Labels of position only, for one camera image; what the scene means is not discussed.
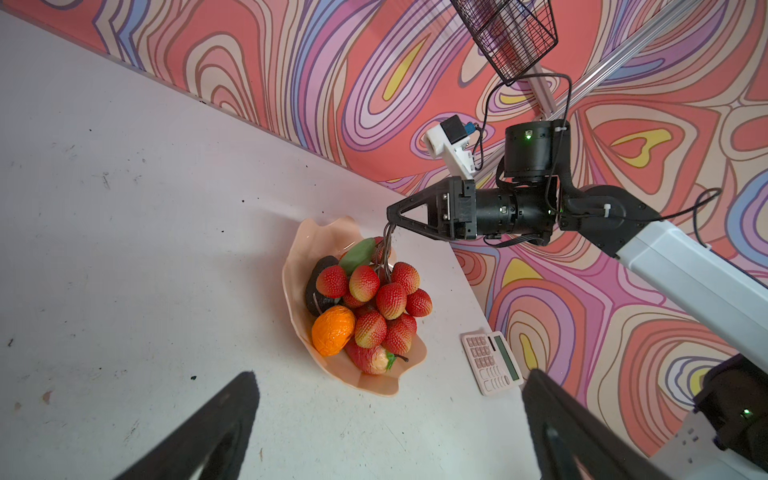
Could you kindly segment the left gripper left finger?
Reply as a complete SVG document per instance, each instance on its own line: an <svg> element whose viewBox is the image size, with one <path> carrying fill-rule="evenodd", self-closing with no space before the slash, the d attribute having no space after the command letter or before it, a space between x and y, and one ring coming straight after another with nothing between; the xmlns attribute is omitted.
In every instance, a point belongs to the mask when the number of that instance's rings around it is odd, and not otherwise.
<svg viewBox="0 0 768 480"><path fill-rule="evenodd" d="M255 373L237 375L120 479L237 479L260 392Z"/></svg>

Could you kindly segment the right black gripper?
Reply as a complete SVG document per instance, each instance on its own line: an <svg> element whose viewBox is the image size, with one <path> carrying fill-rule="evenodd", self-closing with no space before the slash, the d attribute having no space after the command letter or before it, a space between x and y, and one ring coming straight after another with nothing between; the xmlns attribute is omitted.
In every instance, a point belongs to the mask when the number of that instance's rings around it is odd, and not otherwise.
<svg viewBox="0 0 768 480"><path fill-rule="evenodd" d="M412 211L423 213L423 218L401 222L411 220L407 214ZM547 240L555 224L542 185L478 189L473 181L459 177L449 177L398 201L387 208L386 216L395 228L436 241L503 235Z"/></svg>

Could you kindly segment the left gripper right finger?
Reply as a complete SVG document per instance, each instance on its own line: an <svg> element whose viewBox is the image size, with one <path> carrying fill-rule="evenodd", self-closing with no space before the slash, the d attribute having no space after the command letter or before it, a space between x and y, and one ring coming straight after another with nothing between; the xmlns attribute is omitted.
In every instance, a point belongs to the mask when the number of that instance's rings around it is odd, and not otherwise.
<svg viewBox="0 0 768 480"><path fill-rule="evenodd" d="M543 479L666 479L545 372L534 369L522 390Z"/></svg>

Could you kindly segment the red lychee bunch with leaf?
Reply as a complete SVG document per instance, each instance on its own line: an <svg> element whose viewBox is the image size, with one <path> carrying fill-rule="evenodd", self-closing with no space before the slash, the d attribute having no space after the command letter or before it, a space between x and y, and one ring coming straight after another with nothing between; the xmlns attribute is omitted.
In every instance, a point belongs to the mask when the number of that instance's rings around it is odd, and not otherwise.
<svg viewBox="0 0 768 480"><path fill-rule="evenodd" d="M323 270L316 282L322 295L338 300L335 306L354 313L352 336L360 347L382 344L392 353L409 349L405 336L417 334L417 320L433 311L418 270L407 262L390 261L395 229L388 223L382 236L364 239L337 265Z"/></svg>

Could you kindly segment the dark fake avocado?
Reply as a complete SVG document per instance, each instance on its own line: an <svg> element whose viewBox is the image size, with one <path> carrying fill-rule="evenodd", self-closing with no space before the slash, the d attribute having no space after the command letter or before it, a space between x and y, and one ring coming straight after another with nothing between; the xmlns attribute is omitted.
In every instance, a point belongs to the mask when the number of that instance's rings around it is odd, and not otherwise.
<svg viewBox="0 0 768 480"><path fill-rule="evenodd" d="M304 294L304 302L307 310L318 317L326 310L332 308L338 303L337 299L322 295L316 287L317 279L320 273L326 268L338 264L338 259L334 256L325 256L321 258L314 266L310 278L307 282Z"/></svg>

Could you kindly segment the small orange fake tangerine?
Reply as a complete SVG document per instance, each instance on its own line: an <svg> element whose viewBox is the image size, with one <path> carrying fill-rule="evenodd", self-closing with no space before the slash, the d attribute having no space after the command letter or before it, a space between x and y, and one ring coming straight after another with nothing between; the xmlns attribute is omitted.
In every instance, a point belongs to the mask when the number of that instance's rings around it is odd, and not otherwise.
<svg viewBox="0 0 768 480"><path fill-rule="evenodd" d="M311 329L314 349L323 357L337 355L354 333L356 317L344 306L334 306L322 313Z"/></svg>

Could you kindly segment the red fake peach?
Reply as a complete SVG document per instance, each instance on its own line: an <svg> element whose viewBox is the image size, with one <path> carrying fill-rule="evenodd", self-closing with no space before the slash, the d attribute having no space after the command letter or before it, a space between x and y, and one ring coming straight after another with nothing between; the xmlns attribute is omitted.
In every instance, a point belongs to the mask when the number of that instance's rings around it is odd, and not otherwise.
<svg viewBox="0 0 768 480"><path fill-rule="evenodd" d="M389 352L382 346L363 348L352 340L344 348L354 365L368 375L383 375L391 370L397 359L408 362L403 355Z"/></svg>

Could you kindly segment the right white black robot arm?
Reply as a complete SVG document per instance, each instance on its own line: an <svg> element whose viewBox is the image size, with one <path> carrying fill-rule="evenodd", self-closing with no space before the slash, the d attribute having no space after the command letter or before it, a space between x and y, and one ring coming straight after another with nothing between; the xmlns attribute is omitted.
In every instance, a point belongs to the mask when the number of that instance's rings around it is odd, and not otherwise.
<svg viewBox="0 0 768 480"><path fill-rule="evenodd" d="M478 189L471 128L451 117L425 137L448 178L391 205L390 228L433 240L544 246L574 231L736 350L703 380L676 438L643 458L542 371L523 401L546 479L763 479L767 475L767 288L628 191L575 187L565 120L513 125L492 189Z"/></svg>

